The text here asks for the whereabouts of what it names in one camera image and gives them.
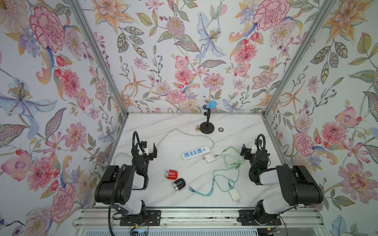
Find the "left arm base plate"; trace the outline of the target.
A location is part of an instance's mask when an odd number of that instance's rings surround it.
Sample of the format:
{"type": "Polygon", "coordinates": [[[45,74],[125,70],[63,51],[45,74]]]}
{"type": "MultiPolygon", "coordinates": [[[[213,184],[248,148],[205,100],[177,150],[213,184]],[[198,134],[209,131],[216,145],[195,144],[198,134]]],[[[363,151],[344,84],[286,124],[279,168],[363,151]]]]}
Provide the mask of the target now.
{"type": "Polygon", "coordinates": [[[161,210],[143,210],[137,215],[122,216],[120,226],[160,226],[161,210]]]}

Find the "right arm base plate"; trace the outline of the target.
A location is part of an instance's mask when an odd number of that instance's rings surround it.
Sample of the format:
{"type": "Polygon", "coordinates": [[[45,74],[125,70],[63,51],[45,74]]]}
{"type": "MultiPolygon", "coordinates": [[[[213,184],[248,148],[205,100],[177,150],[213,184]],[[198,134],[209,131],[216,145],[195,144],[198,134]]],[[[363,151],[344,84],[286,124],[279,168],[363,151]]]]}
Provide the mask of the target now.
{"type": "Polygon", "coordinates": [[[281,226],[282,222],[278,215],[265,214],[261,215],[255,213],[253,209],[239,210],[239,216],[237,222],[241,223],[242,226],[281,226]]]}

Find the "white power strip blue sockets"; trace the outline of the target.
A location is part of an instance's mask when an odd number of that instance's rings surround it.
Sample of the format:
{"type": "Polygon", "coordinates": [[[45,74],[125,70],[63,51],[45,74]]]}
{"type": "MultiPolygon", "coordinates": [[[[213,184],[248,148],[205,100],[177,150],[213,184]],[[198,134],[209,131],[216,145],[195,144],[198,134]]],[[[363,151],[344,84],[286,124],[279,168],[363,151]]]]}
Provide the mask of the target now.
{"type": "Polygon", "coordinates": [[[202,146],[183,152],[182,159],[186,161],[197,157],[203,157],[204,155],[209,154],[210,152],[211,149],[208,146],[202,146]]]}

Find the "white wall plug adapter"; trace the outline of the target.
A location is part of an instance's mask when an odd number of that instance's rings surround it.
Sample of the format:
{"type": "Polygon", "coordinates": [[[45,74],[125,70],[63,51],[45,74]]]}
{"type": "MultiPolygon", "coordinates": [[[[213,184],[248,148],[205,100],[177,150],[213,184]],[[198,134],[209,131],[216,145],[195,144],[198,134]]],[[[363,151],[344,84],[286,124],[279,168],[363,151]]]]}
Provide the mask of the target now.
{"type": "Polygon", "coordinates": [[[231,199],[232,199],[233,202],[240,203],[240,200],[242,198],[241,198],[241,195],[240,195],[239,191],[236,188],[230,189],[228,191],[228,193],[229,193],[229,195],[230,195],[230,197],[231,197],[231,199]]]}

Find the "blue microphone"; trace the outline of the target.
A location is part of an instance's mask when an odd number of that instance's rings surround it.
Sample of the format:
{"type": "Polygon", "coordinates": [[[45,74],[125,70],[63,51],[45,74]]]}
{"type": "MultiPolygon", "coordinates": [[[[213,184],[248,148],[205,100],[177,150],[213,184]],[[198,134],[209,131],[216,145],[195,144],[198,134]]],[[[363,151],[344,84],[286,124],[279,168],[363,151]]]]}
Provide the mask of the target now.
{"type": "Polygon", "coordinates": [[[217,107],[217,102],[216,101],[210,101],[207,104],[203,105],[204,110],[211,110],[215,109],[217,107]]]}

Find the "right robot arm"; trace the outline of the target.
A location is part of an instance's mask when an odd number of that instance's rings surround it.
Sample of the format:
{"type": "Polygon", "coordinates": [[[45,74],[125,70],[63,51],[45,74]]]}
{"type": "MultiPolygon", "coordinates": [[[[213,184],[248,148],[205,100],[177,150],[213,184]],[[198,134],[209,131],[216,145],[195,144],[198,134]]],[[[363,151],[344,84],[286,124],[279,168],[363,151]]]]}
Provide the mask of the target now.
{"type": "Polygon", "coordinates": [[[269,168],[270,154],[263,134],[257,136],[252,148],[244,144],[240,155],[250,163],[248,176],[252,183],[280,187],[279,193],[259,200],[253,213],[246,213],[245,216],[240,216],[241,219],[263,225],[299,205],[310,206],[323,202],[323,190],[305,166],[290,167],[284,164],[269,168]]]}

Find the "aluminium frame rail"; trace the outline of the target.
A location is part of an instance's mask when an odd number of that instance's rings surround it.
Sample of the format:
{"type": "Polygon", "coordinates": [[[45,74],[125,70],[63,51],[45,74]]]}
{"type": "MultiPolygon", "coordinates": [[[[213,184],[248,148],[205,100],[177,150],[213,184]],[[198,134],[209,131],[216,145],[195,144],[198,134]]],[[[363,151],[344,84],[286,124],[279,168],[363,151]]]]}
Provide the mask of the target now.
{"type": "MultiPolygon", "coordinates": [[[[239,210],[252,208],[235,207],[211,207],[211,208],[172,208],[156,207],[149,210],[161,210],[160,226],[141,225],[141,228],[150,229],[174,229],[174,228],[240,228],[263,226],[242,226],[237,222],[239,210]]],[[[289,228],[324,228],[320,214],[313,208],[297,208],[282,213],[279,217],[281,226],[268,226],[277,229],[289,228]]],[[[131,228],[120,226],[120,220],[115,220],[112,213],[105,208],[93,208],[82,210],[78,219],[73,221],[75,229],[100,228],[107,229],[131,228]]]]}

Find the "white usb charger adapter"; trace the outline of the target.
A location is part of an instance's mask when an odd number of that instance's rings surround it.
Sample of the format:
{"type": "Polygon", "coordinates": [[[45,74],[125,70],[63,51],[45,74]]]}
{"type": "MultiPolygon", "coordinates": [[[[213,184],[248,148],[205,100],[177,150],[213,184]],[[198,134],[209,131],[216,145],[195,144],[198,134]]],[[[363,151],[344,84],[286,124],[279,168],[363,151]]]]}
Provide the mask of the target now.
{"type": "Polygon", "coordinates": [[[212,162],[214,162],[214,161],[216,161],[216,157],[215,157],[215,155],[214,154],[212,154],[212,153],[208,153],[208,154],[206,154],[205,156],[204,156],[204,158],[205,158],[205,160],[206,160],[206,162],[209,164],[209,163],[212,163],[212,162]]]}

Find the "red electric shaver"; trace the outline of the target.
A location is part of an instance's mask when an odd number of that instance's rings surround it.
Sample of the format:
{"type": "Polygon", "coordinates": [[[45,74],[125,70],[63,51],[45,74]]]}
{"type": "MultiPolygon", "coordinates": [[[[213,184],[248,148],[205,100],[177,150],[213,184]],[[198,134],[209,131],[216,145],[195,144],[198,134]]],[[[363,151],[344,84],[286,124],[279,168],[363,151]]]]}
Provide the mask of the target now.
{"type": "Polygon", "coordinates": [[[178,179],[178,172],[175,170],[167,170],[165,173],[165,177],[168,180],[177,180],[178,179]]]}

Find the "black microphone stand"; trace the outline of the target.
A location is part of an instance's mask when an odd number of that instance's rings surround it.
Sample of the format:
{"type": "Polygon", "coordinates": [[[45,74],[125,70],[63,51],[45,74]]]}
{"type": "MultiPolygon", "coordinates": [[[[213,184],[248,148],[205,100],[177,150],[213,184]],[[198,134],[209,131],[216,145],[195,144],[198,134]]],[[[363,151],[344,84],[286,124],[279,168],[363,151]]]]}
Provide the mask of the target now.
{"type": "Polygon", "coordinates": [[[203,134],[212,134],[215,130],[214,125],[210,122],[210,117],[211,117],[211,109],[208,109],[205,113],[204,116],[206,116],[206,122],[203,122],[200,126],[199,129],[203,134]]]}

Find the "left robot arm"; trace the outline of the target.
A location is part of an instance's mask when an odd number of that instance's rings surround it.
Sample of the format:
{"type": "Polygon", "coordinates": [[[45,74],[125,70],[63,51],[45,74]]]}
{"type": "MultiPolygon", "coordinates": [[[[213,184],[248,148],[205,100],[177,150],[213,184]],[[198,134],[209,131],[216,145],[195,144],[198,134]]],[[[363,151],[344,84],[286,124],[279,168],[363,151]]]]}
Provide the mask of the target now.
{"type": "Polygon", "coordinates": [[[148,186],[150,161],[157,157],[157,148],[149,152],[147,142],[139,138],[138,132],[132,135],[132,163],[122,166],[110,165],[105,170],[96,187],[94,199],[115,210],[128,220],[147,219],[146,205],[143,200],[132,195],[134,190],[145,190],[148,186]]]}

